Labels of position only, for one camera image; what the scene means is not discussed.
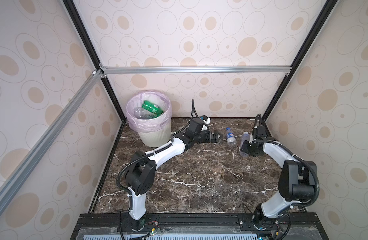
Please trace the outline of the small Pepsi water bottle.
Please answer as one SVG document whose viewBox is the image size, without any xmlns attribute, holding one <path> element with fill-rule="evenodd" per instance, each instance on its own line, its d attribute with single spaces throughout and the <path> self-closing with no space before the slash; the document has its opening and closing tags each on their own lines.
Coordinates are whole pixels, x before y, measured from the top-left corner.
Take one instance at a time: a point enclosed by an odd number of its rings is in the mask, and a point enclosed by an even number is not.
<svg viewBox="0 0 368 240">
<path fill-rule="evenodd" d="M 233 148 L 236 146 L 237 140 L 231 128 L 226 128 L 226 139 L 229 147 Z"/>
</svg>

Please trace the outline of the green bottle yellow cap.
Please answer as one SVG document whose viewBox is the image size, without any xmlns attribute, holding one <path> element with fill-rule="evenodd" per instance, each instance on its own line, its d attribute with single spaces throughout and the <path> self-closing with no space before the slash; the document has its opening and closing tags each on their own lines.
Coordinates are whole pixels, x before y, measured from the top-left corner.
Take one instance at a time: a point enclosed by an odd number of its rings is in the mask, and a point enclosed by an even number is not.
<svg viewBox="0 0 368 240">
<path fill-rule="evenodd" d="M 153 117 L 159 117 L 160 115 L 162 115 L 164 113 L 164 111 L 156 104 L 144 100 L 143 104 L 142 104 L 142 108 L 144 110 L 147 110 L 148 112 L 152 113 Z"/>
</svg>

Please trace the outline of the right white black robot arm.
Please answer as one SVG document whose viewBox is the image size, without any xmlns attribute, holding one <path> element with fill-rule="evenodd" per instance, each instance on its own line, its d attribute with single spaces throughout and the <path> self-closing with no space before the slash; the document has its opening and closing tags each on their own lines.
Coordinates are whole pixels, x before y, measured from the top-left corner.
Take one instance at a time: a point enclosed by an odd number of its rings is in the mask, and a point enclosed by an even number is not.
<svg viewBox="0 0 368 240">
<path fill-rule="evenodd" d="M 253 157 L 265 153 L 282 168 L 277 193 L 256 207 L 254 223 L 264 218 L 280 218 L 295 206 L 308 207 L 315 203 L 320 194 L 316 164 L 303 160 L 275 138 L 269 137 L 265 127 L 253 127 L 251 137 L 243 142 L 241 151 Z"/>
</svg>

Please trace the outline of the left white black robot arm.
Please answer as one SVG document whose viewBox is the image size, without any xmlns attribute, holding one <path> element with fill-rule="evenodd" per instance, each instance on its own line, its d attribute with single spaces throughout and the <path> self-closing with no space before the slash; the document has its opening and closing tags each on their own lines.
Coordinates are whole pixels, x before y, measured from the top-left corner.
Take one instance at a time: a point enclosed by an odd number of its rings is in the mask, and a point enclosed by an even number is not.
<svg viewBox="0 0 368 240">
<path fill-rule="evenodd" d="M 173 157 L 184 153 L 196 144 L 217 144 L 222 136 L 211 131 L 211 119 L 205 115 L 192 118 L 186 127 L 174 132 L 171 140 L 155 150 L 136 152 L 129 164 L 117 177 L 117 185 L 130 198 L 129 216 L 138 221 L 146 214 L 146 194 L 152 187 L 157 169 Z"/>
</svg>

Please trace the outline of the white plastic waste bin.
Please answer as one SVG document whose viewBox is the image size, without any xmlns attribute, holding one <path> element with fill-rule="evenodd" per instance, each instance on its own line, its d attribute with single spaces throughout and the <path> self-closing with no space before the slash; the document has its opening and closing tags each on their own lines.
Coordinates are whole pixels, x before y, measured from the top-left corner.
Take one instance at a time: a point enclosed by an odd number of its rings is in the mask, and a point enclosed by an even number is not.
<svg viewBox="0 0 368 240">
<path fill-rule="evenodd" d="M 171 123 L 169 122 L 161 130 L 150 133 L 139 133 L 142 142 L 151 148 L 160 147 L 171 139 Z"/>
</svg>

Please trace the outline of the pink bin liner bag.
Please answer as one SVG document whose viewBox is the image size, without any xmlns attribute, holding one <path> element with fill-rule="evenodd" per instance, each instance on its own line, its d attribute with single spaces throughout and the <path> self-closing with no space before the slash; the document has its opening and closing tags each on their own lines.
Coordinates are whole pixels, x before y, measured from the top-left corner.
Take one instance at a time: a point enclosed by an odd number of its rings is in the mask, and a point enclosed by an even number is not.
<svg viewBox="0 0 368 240">
<path fill-rule="evenodd" d="M 158 105 L 164 113 L 154 119 L 137 119 L 134 116 L 134 109 L 142 108 L 144 100 Z M 142 91 L 128 101 L 126 113 L 132 130 L 138 133 L 150 133 L 161 130 L 165 125 L 171 122 L 173 107 L 170 99 L 164 93 L 159 91 Z"/>
</svg>

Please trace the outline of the blue label bottle white cap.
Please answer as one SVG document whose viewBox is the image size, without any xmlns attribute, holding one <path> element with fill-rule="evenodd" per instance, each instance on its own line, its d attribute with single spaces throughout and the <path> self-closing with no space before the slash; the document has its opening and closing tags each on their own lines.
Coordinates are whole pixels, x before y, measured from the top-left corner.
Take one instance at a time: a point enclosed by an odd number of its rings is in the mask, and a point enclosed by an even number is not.
<svg viewBox="0 0 368 240">
<path fill-rule="evenodd" d="M 157 117 L 156 114 L 148 111 L 148 110 L 145 110 L 143 108 L 135 108 L 134 109 L 134 116 L 137 118 L 137 119 L 141 119 L 141 120 L 149 120 L 149 119 L 154 119 Z"/>
</svg>

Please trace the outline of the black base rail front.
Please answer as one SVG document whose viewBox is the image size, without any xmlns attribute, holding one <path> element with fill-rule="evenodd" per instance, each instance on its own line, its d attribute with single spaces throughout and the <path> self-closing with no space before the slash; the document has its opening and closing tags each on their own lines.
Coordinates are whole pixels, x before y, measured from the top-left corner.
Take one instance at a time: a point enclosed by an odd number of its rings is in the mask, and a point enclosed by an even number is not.
<svg viewBox="0 0 368 240">
<path fill-rule="evenodd" d="M 253 214 L 147 214 L 137 230 L 124 213 L 83 214 L 72 240 L 327 240 L 317 214 L 289 213 L 252 223 Z"/>
</svg>

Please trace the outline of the horizontal aluminium rail back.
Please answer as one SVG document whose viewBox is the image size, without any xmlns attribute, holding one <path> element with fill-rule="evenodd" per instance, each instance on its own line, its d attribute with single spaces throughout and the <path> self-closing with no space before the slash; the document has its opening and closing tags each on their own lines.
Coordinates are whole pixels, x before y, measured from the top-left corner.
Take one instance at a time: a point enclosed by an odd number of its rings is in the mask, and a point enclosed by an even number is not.
<svg viewBox="0 0 368 240">
<path fill-rule="evenodd" d="M 104 74 L 289 73 L 291 66 L 103 67 Z"/>
</svg>

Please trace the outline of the aluminium rail left wall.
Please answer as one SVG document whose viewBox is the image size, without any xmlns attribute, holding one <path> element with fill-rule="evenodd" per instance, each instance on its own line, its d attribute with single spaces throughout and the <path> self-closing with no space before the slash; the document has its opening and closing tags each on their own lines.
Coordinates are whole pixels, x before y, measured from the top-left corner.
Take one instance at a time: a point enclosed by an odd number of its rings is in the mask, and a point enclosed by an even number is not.
<svg viewBox="0 0 368 240">
<path fill-rule="evenodd" d="M 57 136 L 71 119 L 72 115 L 82 104 L 89 91 L 103 76 L 103 73 L 103 70 L 97 69 L 93 74 L 91 74 L 91 76 L 85 81 L 75 96 L 61 111 L 56 120 L 51 124 L 51 126 L 42 135 L 42 137 L 29 151 L 23 161 L 18 165 L 15 171 L 0 188 L 0 216 L 8 207 L 25 181 L 28 179 L 34 168 L 43 158 L 47 150 L 51 147 Z"/>
</svg>

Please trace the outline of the black frame post right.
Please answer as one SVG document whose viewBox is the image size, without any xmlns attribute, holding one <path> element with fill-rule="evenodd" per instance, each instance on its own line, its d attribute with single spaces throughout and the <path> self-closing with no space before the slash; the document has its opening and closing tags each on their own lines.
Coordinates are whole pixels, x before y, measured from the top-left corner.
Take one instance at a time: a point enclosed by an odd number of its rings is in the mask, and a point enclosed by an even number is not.
<svg viewBox="0 0 368 240">
<path fill-rule="evenodd" d="M 285 75 L 283 80 L 281 81 L 280 86 L 278 87 L 275 95 L 273 96 L 272 100 L 270 101 L 269 106 L 267 107 L 264 115 L 262 116 L 262 120 L 265 123 L 272 111 L 274 110 L 276 104 L 278 103 L 280 97 L 284 93 L 285 89 L 287 88 L 289 82 L 291 81 L 293 75 L 296 73 L 296 70 L 302 63 L 304 57 L 306 56 L 307 52 L 309 51 L 310 47 L 316 40 L 318 34 L 322 30 L 324 24 L 328 20 L 331 12 L 335 8 L 336 4 L 338 3 L 338 0 L 328 0 L 323 5 L 322 10 L 318 14 L 316 20 L 314 21 L 306 39 L 304 40 L 303 44 L 301 45 L 301 48 L 299 49 L 294 61 L 291 64 L 291 71 Z"/>
</svg>

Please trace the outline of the black frame post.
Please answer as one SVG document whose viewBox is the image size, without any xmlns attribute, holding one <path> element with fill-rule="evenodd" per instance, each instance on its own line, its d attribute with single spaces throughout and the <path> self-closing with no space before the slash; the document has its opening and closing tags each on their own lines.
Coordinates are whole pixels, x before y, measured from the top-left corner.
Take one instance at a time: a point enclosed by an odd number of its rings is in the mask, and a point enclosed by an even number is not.
<svg viewBox="0 0 368 240">
<path fill-rule="evenodd" d="M 70 16 L 79 36 L 80 39 L 95 67 L 96 70 L 103 70 L 102 65 L 101 65 L 101 61 L 97 55 L 97 52 L 95 50 L 95 47 L 91 41 L 91 38 L 89 37 L 89 34 L 85 28 L 85 25 L 82 21 L 82 18 L 80 17 L 80 14 L 78 13 L 78 9 L 75 5 L 75 3 L 71 0 L 62 0 L 68 15 Z M 114 105 L 114 108 L 118 114 L 118 116 L 120 117 L 120 120 L 122 122 L 124 122 L 127 118 L 120 106 L 120 103 L 115 95 L 114 89 L 112 88 L 112 85 L 108 79 L 108 77 L 106 77 L 105 75 L 103 75 L 103 77 L 101 78 L 101 81 L 105 87 L 105 90 L 107 91 L 110 100 L 112 102 L 112 104 Z"/>
<path fill-rule="evenodd" d="M 316 40 L 318 34 L 322 30 L 324 24 L 328 20 L 331 12 L 335 8 L 336 4 L 338 3 L 338 0 L 328 0 L 323 5 L 322 10 L 318 14 L 316 20 L 314 21 L 306 39 L 304 40 L 303 44 L 301 45 L 301 48 L 299 49 L 294 61 L 291 64 L 291 71 L 285 75 L 283 80 L 281 81 L 280 86 L 278 87 L 275 95 L 273 96 L 272 100 L 270 101 L 269 106 L 267 107 L 264 115 L 262 116 L 262 120 L 265 123 L 272 111 L 274 110 L 276 104 L 278 103 L 280 97 L 284 93 L 285 89 L 287 88 L 289 82 L 291 81 L 293 75 L 296 73 L 296 70 L 302 63 L 304 57 L 306 56 L 307 52 L 309 51 L 310 47 Z"/>
</svg>

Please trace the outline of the black frame post left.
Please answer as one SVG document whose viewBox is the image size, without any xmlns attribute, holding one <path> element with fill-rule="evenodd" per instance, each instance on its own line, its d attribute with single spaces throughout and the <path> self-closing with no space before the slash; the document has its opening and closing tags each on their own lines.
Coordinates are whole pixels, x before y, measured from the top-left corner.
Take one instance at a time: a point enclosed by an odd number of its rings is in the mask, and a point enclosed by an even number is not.
<svg viewBox="0 0 368 240">
<path fill-rule="evenodd" d="M 78 13 L 78 9 L 75 5 L 75 3 L 71 0 L 62 0 L 68 15 L 70 16 L 79 36 L 80 39 L 95 67 L 96 70 L 103 70 L 102 65 L 101 65 L 101 61 L 97 55 L 97 52 L 95 50 L 95 47 L 91 41 L 91 38 L 89 37 L 89 34 L 85 28 L 85 25 L 82 21 L 82 18 L 80 17 L 80 14 Z M 124 122 L 127 118 L 120 106 L 120 103 L 115 95 L 114 89 L 112 88 L 112 85 L 108 79 L 108 77 L 106 77 L 105 75 L 103 75 L 103 77 L 101 78 L 101 81 L 105 87 L 105 90 L 107 91 L 110 100 L 112 102 L 112 104 L 114 105 L 114 108 L 118 114 L 118 116 L 120 117 L 120 120 L 122 122 Z"/>
</svg>

